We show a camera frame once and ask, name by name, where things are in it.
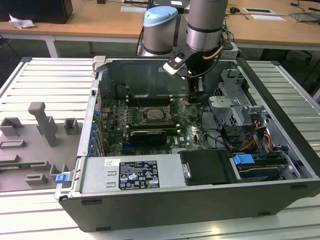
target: blue clip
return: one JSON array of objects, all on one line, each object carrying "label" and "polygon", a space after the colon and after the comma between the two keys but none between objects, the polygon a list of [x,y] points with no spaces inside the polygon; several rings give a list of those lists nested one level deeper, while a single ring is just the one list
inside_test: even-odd
[{"label": "blue clip", "polygon": [[92,154],[94,152],[94,148],[92,146],[88,147],[88,153]]},{"label": "blue clip", "polygon": [[233,161],[236,165],[256,163],[251,154],[237,154],[233,157]]},{"label": "blue clip", "polygon": [[100,116],[100,112],[98,110],[94,110],[93,114],[96,118]]},{"label": "blue clip", "polygon": [[90,140],[89,140],[89,144],[90,144],[90,145],[95,144],[95,142],[96,142],[96,140],[94,140],[93,138],[90,138]]},{"label": "blue clip", "polygon": [[96,135],[97,135],[97,133],[95,131],[91,130],[90,137],[94,138]]},{"label": "blue clip", "polygon": [[67,184],[69,182],[69,173],[60,173],[55,177],[56,184]]},{"label": "blue clip", "polygon": [[97,130],[98,126],[97,126],[97,124],[92,124],[92,125],[91,125],[91,128],[92,128],[93,130]]}]

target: desk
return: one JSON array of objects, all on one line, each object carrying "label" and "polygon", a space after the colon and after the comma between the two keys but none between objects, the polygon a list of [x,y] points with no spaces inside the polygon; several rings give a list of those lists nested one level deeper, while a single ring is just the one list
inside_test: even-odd
[{"label": "desk", "polygon": [[[276,15],[298,13],[301,10],[290,6],[291,0],[230,0],[242,13],[243,8],[271,9]],[[123,4],[96,1],[72,0],[73,14],[67,24],[36,23],[37,27],[16,29],[8,22],[0,22],[0,34],[9,39],[44,40],[51,57],[58,57],[54,41],[116,42],[136,43],[143,25],[144,13],[122,12]],[[319,4],[300,2],[300,6],[319,8]],[[290,16],[285,21],[255,20],[247,15],[230,15],[227,26],[234,34],[238,47],[283,49],[283,50],[320,50],[320,26],[297,23]]]},{"label": "desk", "polygon": [[[230,0],[243,14],[244,8],[270,9],[275,14],[288,15],[301,13],[302,10],[291,6],[294,0]],[[299,6],[306,12],[308,8],[320,8],[319,3],[300,1]],[[291,16],[282,16],[285,21],[255,20],[251,15],[229,15],[226,20],[229,30],[234,34],[238,47],[284,49],[284,50],[320,50],[320,25],[316,23],[297,23]]]}]

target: white paper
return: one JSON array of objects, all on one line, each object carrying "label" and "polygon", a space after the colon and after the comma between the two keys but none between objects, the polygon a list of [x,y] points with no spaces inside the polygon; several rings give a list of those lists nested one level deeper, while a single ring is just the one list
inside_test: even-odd
[{"label": "white paper", "polygon": [[178,5],[178,6],[182,6],[182,1],[171,1],[172,5]]},{"label": "white paper", "polygon": [[256,20],[270,20],[270,21],[286,21],[280,16],[272,16],[272,15],[256,15],[251,14],[251,16]]},{"label": "white paper", "polygon": [[9,14],[9,16],[9,23],[17,29],[32,28],[36,26],[32,20],[21,20],[11,16],[11,14]]},{"label": "white paper", "polygon": [[134,13],[145,13],[147,11],[144,7],[136,7],[136,6],[122,6],[121,12],[134,12]]}]

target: computer case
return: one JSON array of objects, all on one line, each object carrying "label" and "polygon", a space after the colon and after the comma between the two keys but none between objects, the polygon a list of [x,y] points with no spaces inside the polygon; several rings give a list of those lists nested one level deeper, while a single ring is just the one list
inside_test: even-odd
[{"label": "computer case", "polygon": [[9,14],[22,20],[65,24],[73,12],[71,0],[1,0],[0,21]]}]

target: yellow wire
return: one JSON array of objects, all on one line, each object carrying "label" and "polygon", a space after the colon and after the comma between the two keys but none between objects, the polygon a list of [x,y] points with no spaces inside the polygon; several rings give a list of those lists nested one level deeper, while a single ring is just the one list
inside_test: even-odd
[{"label": "yellow wire", "polygon": [[251,146],[254,146],[256,144],[255,140],[252,140],[251,142],[249,142],[246,146],[244,146],[243,148],[241,148],[240,151],[244,151],[248,148],[250,148]]}]

